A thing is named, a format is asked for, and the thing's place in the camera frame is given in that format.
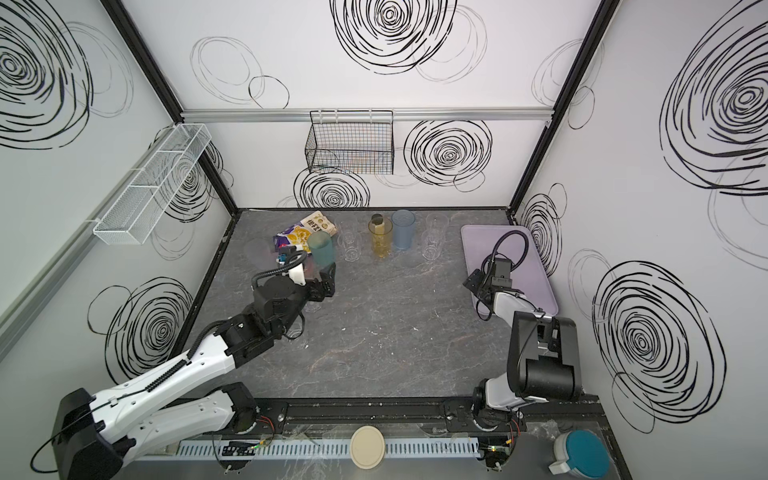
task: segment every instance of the robotic arm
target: robotic arm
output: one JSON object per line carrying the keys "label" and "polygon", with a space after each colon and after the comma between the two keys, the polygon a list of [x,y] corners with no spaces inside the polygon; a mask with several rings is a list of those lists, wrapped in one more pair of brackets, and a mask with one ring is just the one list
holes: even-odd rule
{"label": "robotic arm", "polygon": [[[66,395],[49,440],[59,477],[107,480],[127,463],[163,445],[225,428],[232,432],[253,428],[258,408],[242,383],[163,407],[266,352],[286,336],[297,318],[303,324],[306,302],[322,302],[336,292],[335,264],[320,272],[320,280],[304,280],[306,252],[283,248],[280,259],[281,267],[252,279],[253,302],[242,313],[207,326],[188,351],[95,395],[85,389]],[[267,277],[260,286],[259,280]],[[34,458],[30,465],[38,471]]]}
{"label": "robotic arm", "polygon": [[[496,257],[501,243],[513,235],[525,241],[517,263]],[[547,315],[512,287],[510,273],[525,260],[527,252],[525,234],[519,230],[508,232],[498,240],[483,268],[464,282],[479,303],[511,327],[507,372],[483,380],[473,395],[475,423],[484,430],[506,423],[510,412],[522,406],[548,400],[572,402],[581,394],[576,323]]]}

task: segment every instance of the tabletop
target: tabletop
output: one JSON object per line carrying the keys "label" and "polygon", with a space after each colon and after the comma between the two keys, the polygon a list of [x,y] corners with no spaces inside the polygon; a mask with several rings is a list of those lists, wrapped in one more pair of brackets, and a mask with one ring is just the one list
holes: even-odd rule
{"label": "tabletop", "polygon": [[[337,212],[324,212],[334,221]],[[371,215],[346,211],[359,221],[362,238]],[[355,262],[337,255],[336,295],[307,312],[297,340],[282,339],[246,365],[193,393],[204,395],[243,382],[254,397],[464,396],[481,380],[505,372],[509,326],[483,322],[469,292],[461,228],[507,225],[503,210],[444,210],[450,220],[437,260],[419,249],[429,212],[416,211],[414,246],[389,257],[363,250]],[[253,301],[250,278],[273,268],[272,236],[306,217],[306,211],[246,211],[187,340],[208,323],[239,313]]]}

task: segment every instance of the beige round lid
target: beige round lid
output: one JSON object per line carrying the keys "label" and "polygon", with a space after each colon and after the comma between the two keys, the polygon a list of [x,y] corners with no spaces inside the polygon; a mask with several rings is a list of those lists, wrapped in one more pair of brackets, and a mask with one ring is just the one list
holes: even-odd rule
{"label": "beige round lid", "polygon": [[384,435],[376,427],[366,425],[352,435],[349,453],[355,465],[367,470],[382,461],[385,446]]}

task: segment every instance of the blue lid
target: blue lid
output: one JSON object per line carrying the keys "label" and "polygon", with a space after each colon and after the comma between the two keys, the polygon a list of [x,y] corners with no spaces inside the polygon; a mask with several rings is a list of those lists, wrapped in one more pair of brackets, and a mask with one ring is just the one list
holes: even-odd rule
{"label": "blue lid", "polygon": [[565,439],[568,466],[587,478],[601,478],[608,473],[608,452],[597,435],[587,430],[574,430]]}

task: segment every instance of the wall shelf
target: wall shelf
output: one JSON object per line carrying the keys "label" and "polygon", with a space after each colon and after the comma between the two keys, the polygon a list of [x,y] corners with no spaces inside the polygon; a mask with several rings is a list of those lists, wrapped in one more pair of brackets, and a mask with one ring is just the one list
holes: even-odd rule
{"label": "wall shelf", "polygon": [[141,245],[210,143],[203,124],[177,124],[94,227],[107,245]]}

